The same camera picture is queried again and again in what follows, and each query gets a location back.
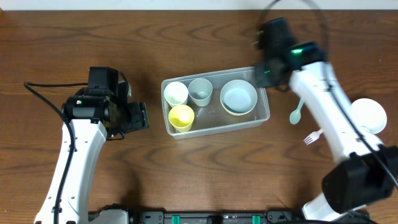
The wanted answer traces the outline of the yellow plastic cup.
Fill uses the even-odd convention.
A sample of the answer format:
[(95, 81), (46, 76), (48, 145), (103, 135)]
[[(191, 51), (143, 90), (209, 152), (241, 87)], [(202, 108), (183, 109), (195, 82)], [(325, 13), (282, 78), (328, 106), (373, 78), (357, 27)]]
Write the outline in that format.
[(173, 107), (168, 115), (169, 122), (180, 133), (191, 130), (194, 119), (194, 111), (187, 105)]

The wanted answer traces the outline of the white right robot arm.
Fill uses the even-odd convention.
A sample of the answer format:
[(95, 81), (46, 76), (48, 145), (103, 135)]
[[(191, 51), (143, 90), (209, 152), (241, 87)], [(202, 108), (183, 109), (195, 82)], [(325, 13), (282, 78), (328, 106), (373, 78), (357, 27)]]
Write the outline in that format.
[(347, 213), (391, 196), (397, 188), (397, 147), (386, 147), (355, 120), (325, 49), (298, 43), (283, 18), (259, 26), (256, 85), (286, 85), (306, 104), (326, 137), (336, 167), (322, 193), (306, 203), (300, 223), (338, 223)]

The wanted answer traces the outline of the cream plastic cup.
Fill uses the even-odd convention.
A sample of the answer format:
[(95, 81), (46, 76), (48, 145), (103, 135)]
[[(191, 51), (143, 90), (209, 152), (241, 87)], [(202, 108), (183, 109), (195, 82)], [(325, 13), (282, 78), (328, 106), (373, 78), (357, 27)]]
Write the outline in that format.
[(181, 82), (169, 83), (165, 87), (164, 98), (172, 108), (177, 105), (186, 105), (188, 101), (188, 88)]

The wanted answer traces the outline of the grey plastic bowl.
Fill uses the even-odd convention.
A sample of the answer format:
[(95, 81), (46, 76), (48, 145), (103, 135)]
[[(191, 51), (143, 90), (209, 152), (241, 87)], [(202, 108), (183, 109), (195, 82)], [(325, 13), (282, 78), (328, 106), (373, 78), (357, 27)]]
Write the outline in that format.
[(237, 113), (255, 108), (257, 99), (256, 89), (244, 80), (231, 80), (222, 87), (220, 92), (221, 103)]

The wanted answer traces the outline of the grey plastic cup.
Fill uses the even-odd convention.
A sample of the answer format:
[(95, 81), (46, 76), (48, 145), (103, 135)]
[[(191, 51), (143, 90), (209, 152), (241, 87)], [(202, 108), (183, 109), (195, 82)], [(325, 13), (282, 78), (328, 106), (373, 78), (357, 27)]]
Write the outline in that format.
[(212, 93), (213, 85), (206, 78), (194, 79), (188, 86), (188, 94), (193, 102), (200, 107), (210, 103)]

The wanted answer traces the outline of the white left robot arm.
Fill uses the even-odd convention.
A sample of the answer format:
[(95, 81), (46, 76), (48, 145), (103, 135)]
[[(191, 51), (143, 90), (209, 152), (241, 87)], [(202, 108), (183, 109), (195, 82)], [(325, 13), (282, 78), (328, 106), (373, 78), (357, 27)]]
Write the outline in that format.
[(118, 204), (89, 212), (90, 192), (99, 154), (105, 142), (147, 129), (145, 103), (132, 102), (123, 72), (90, 67), (88, 81), (60, 109), (62, 145), (55, 172), (35, 223), (137, 223), (136, 213)]

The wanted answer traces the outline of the yellow plastic bowl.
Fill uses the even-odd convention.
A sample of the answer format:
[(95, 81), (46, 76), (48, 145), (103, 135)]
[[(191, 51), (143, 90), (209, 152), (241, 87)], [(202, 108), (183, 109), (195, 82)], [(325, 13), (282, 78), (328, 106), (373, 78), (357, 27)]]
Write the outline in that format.
[(242, 115), (245, 115), (245, 114), (248, 114), (248, 113), (250, 113), (254, 108), (252, 108), (251, 110), (249, 110), (249, 111), (246, 111), (246, 112), (243, 112), (243, 113), (237, 113), (237, 112), (233, 112), (232, 110), (230, 110), (226, 105), (224, 105), (224, 104), (221, 104), (222, 105), (222, 107), (224, 108), (224, 110), (227, 112), (227, 113), (229, 113), (230, 115), (233, 115), (233, 116), (242, 116)]

